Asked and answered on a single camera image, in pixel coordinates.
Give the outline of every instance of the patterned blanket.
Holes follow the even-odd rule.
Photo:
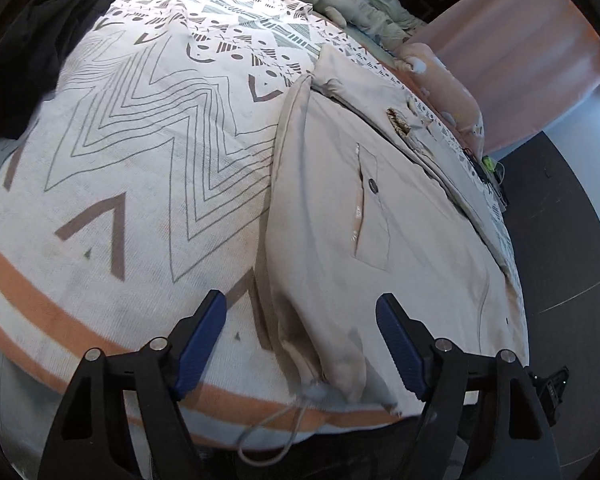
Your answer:
[[[282,96],[326,42],[400,86],[310,11],[297,0],[116,0],[98,20],[0,169],[0,350],[10,360],[63,391],[87,349],[137,349],[218,288],[227,322],[182,403],[194,440],[234,446],[295,402],[255,285]],[[139,418],[132,398],[128,408]],[[283,445],[293,418],[248,447]],[[313,406],[297,440],[395,420],[381,406]]]

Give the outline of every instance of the pink curtain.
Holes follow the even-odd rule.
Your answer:
[[[600,84],[600,39],[571,0],[461,0],[410,39],[468,88],[484,151],[538,133]]]

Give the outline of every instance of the green object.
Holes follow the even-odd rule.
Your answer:
[[[490,173],[494,173],[496,171],[497,161],[493,160],[489,155],[485,155],[482,158],[482,164]]]

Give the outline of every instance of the drawstring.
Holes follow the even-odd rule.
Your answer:
[[[304,417],[304,412],[309,407],[309,403],[310,399],[306,397],[302,398],[302,402],[298,406],[298,413],[296,414],[296,418],[294,419],[294,425],[291,430],[291,434],[289,435],[289,438],[286,441],[285,447],[283,447],[282,450],[280,450],[280,452],[275,457],[269,458],[268,460],[252,460],[251,458],[245,456],[244,451],[242,450],[242,446],[244,446],[244,443],[251,436],[251,433],[253,433],[257,428],[262,428],[266,426],[272,420],[277,419],[279,416],[285,415],[285,413],[290,412],[292,409],[296,408],[296,406],[287,406],[286,408],[275,412],[273,415],[269,415],[267,418],[261,420],[254,426],[250,426],[246,430],[244,430],[240,438],[238,439],[238,456],[240,457],[240,459],[244,463],[254,467],[268,467],[270,465],[274,465],[280,462],[289,452],[289,449],[291,449],[291,446],[293,445],[294,440],[296,439],[296,434],[298,434],[298,430],[300,429],[300,422]]]

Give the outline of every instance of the beige plush toy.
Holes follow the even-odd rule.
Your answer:
[[[387,50],[394,50],[407,40],[405,32],[389,16],[372,6],[368,0],[302,0],[313,4],[317,12],[325,15],[340,28],[347,22],[355,25]]]
[[[432,106],[460,134],[458,141],[482,158],[482,113],[474,96],[424,43],[404,43],[396,50],[395,68],[407,72]]]

